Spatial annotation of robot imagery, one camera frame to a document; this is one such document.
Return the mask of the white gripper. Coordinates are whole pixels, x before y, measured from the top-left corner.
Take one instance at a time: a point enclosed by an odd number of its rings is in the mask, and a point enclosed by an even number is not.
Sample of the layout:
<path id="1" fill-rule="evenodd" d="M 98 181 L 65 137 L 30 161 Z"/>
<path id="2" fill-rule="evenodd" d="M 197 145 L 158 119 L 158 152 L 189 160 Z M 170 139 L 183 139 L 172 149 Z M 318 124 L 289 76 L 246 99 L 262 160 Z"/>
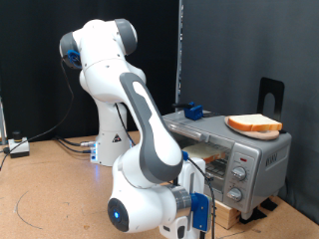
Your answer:
<path id="1" fill-rule="evenodd" d="M 205 162 L 191 158 L 183 162 L 177 183 L 169 185 L 175 198 L 175 218 L 159 226 L 167 239 L 201 239 L 210 230 L 210 197 L 204 194 Z"/>

